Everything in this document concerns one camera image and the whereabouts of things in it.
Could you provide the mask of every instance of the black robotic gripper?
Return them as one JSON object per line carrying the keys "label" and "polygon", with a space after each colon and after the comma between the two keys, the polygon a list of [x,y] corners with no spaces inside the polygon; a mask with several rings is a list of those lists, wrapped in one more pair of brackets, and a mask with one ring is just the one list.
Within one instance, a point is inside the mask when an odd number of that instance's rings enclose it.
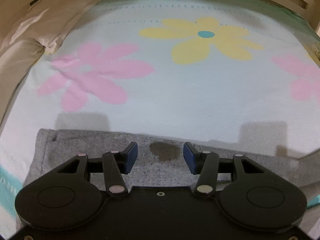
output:
{"label": "black robotic gripper", "polygon": [[[24,228],[11,240],[310,240],[297,227],[304,194],[246,156],[219,158],[186,142],[184,159],[200,175],[194,189],[133,186],[128,192],[121,173],[131,171],[137,155],[135,142],[101,158],[78,154],[27,185],[15,201]],[[105,191],[90,183],[98,172]],[[231,174],[222,191],[216,191],[218,173]]]}

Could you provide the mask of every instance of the flower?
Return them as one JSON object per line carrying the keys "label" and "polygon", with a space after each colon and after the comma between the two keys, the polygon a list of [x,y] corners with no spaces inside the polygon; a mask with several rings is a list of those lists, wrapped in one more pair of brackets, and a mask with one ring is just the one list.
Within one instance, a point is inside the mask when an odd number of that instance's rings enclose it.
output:
{"label": "flower", "polygon": [[138,47],[118,44],[102,49],[98,43],[81,45],[75,55],[64,55],[51,62],[59,72],[46,80],[37,90],[38,96],[51,94],[67,85],[61,105],[64,111],[77,111],[85,106],[88,93],[110,104],[122,104],[127,100],[125,90],[112,79],[132,79],[149,75],[154,68],[140,60],[120,59],[132,54]]}
{"label": "flower", "polygon": [[245,48],[263,49],[262,46],[242,39],[249,31],[237,26],[220,25],[212,17],[202,17],[195,22],[183,19],[162,20],[165,27],[147,28],[140,36],[155,39],[192,38],[175,45],[171,51],[177,64],[191,64],[208,57],[210,45],[214,44],[224,55],[238,60],[250,60],[252,55]]}
{"label": "flower", "polygon": [[320,69],[306,64],[294,55],[272,57],[272,61],[283,70],[298,77],[291,83],[291,96],[295,100],[309,100],[314,95],[320,103]]}

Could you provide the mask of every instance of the yellow flower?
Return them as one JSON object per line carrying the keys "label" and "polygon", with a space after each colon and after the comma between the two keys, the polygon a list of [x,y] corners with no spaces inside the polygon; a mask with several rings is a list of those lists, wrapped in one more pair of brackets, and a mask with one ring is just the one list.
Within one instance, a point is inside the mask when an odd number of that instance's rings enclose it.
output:
{"label": "yellow flower", "polygon": [[214,44],[224,55],[238,60],[250,60],[252,55],[245,48],[263,49],[262,46],[242,39],[249,31],[237,26],[220,25],[212,17],[202,17],[191,22],[183,19],[165,19],[165,27],[147,28],[140,36],[155,39],[192,38],[172,48],[172,60],[177,64],[191,64],[208,57],[210,45]]}

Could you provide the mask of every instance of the bed sheet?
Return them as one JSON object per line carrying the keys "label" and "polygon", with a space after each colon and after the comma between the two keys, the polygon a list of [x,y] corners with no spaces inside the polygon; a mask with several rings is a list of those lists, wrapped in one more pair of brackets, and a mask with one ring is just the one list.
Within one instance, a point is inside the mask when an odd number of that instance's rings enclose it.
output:
{"label": "bed sheet", "polygon": [[0,136],[2,173],[20,184],[0,204],[13,207],[40,128],[294,158],[318,150],[320,70],[298,32],[315,39],[257,0],[103,0],[20,85]]}

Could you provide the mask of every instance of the pink flower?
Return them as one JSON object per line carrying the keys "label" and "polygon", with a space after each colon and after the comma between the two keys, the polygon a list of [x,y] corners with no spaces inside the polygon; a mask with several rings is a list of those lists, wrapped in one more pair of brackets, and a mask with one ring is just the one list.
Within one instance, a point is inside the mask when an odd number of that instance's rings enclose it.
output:
{"label": "pink flower", "polygon": [[272,61],[298,77],[291,83],[291,95],[295,100],[309,100],[314,95],[320,103],[320,69],[316,65],[306,64],[293,55],[272,57]]}
{"label": "pink flower", "polygon": [[[59,73],[51,76],[37,90],[38,96],[51,94],[71,83],[64,92],[61,105],[65,111],[77,111],[85,106],[88,93],[110,104],[122,104],[127,93],[112,79],[132,79],[149,75],[154,68],[140,60],[120,59],[136,52],[138,47],[132,44],[118,44],[102,49],[98,43],[86,43],[77,50],[77,55],[64,55],[51,62]],[[89,67],[81,72],[81,67]]]}

